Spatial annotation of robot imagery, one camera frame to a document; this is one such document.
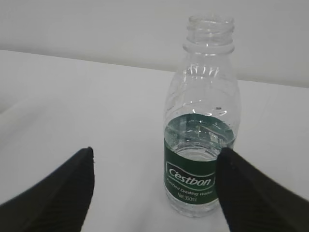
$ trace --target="plastic water bottle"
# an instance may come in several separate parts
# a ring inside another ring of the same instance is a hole
[[[216,159],[232,148],[240,123],[240,97],[229,54],[232,18],[189,18],[187,52],[170,84],[165,105],[164,183],[174,209],[203,217],[219,203]]]

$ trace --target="bottle opening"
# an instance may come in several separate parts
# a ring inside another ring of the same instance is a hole
[[[217,55],[234,50],[234,19],[231,17],[217,14],[191,16],[187,29],[188,37],[184,48],[188,52]]]
[[[206,34],[232,33],[234,19],[217,14],[194,15],[189,18],[188,30],[203,31]]]

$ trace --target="green label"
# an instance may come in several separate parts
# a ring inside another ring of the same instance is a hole
[[[164,182],[178,200],[205,204],[217,199],[214,188],[216,161],[189,160],[171,151],[164,141]]]

